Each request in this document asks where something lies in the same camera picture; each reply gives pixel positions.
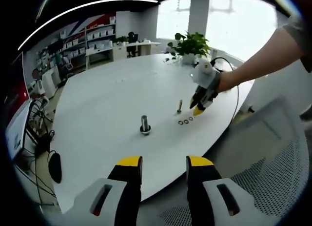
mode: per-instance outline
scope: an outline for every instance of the ceiling light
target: ceiling light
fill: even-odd
[[[74,7],[72,9],[69,9],[59,15],[56,15],[54,18],[50,19],[49,21],[45,22],[43,25],[41,25],[39,28],[37,28],[32,34],[29,35],[29,37],[26,38],[26,40],[24,40],[24,42],[19,46],[18,50],[20,50],[22,48],[22,46],[33,36],[35,35],[40,29],[42,29],[44,26],[46,26],[47,24],[49,24],[50,22],[56,20],[57,18],[61,17],[62,15],[65,15],[71,11],[86,7],[88,5],[94,5],[94,4],[99,4],[99,3],[104,3],[104,2],[110,2],[110,1],[121,1],[121,0],[98,0],[98,1],[93,1],[84,5],[80,5],[77,7]],[[153,2],[153,3],[157,3],[157,0],[133,0],[133,1],[146,1],[146,2]]]

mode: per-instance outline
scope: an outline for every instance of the white cabinet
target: white cabinet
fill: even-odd
[[[113,48],[113,61],[127,59],[127,47],[117,46]]]
[[[54,66],[51,68],[51,70],[53,70],[53,73],[52,73],[52,80],[53,80],[53,83],[54,83],[54,86],[57,87],[58,84],[60,83],[60,77],[59,77],[59,69],[58,69],[58,66]]]
[[[53,71],[49,70],[42,75],[42,85],[45,91],[45,96],[49,99],[54,96],[57,90],[52,80],[52,73]]]
[[[151,44],[150,54],[159,54],[160,53],[160,44]]]

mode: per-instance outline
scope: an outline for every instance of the white pot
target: white pot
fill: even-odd
[[[126,46],[126,42],[118,42],[118,46]]]
[[[182,57],[182,64],[184,65],[193,65],[195,62],[195,55],[194,54],[186,54]]]

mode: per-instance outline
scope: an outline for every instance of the white desk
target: white desk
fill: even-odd
[[[14,159],[24,146],[25,127],[29,115],[31,100],[27,100],[17,110],[5,130],[7,148],[11,159]]]
[[[143,156],[142,200],[154,195],[186,171],[185,157],[202,156],[230,124],[237,89],[221,93],[189,124],[191,96],[197,87],[190,66],[164,63],[157,54],[120,60],[71,77],[60,97],[53,123],[51,150],[61,156],[62,182],[54,184],[63,213],[74,198],[115,164]],[[238,110],[252,83],[239,86]],[[180,100],[182,113],[176,114]],[[143,136],[141,116],[152,127]]]
[[[86,69],[89,68],[90,64],[90,56],[93,54],[98,54],[102,53],[105,51],[112,51],[112,58],[113,61],[121,60],[121,59],[126,59],[127,58],[127,47],[131,46],[139,46],[139,47],[145,47],[141,48],[141,55],[150,55],[153,53],[152,51],[152,46],[159,46],[160,43],[158,42],[138,42],[138,43],[129,43],[124,46],[114,46],[110,48],[105,48],[105,49],[94,49],[94,50],[86,50]]]

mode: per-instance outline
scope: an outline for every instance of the shelf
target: shelf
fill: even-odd
[[[78,44],[75,44],[75,45],[73,45],[73,46],[71,46],[71,47],[68,47],[68,48],[66,48],[66,49],[62,49],[60,52],[64,52],[64,51],[66,51],[66,50],[68,50],[68,49],[71,49],[71,48],[73,48],[73,47],[75,47],[75,46],[78,46],[78,45],[81,45],[81,44],[84,44],[84,43],[85,43],[84,41],[79,42]]]
[[[82,30],[82,31],[80,31],[80,32],[77,32],[77,33],[75,33],[75,34],[71,34],[70,36],[65,37],[63,40],[66,40],[66,39],[68,39],[68,38],[77,36],[77,35],[79,35],[79,34],[81,34],[81,33],[84,33],[84,30]]]
[[[105,37],[112,37],[112,36],[115,36],[116,34],[112,34],[112,35],[107,35]],[[102,39],[102,38],[105,38],[105,37],[97,37],[97,38],[93,38],[91,40],[87,40],[87,41],[94,41],[94,40],[98,40],[98,39]]]
[[[78,54],[78,55],[76,55],[76,56],[71,57],[70,59],[74,59],[74,58],[79,57],[79,56],[81,56],[81,55],[86,55],[86,53]]]
[[[98,26],[96,26],[96,27],[91,27],[91,28],[87,29],[87,31],[89,31],[89,30],[93,30],[93,29],[97,29],[97,28],[101,28],[101,27],[109,27],[109,26],[114,26],[114,25],[116,25],[116,24],[115,24],[115,23],[113,23],[113,24],[106,24],[106,25],[98,25]]]

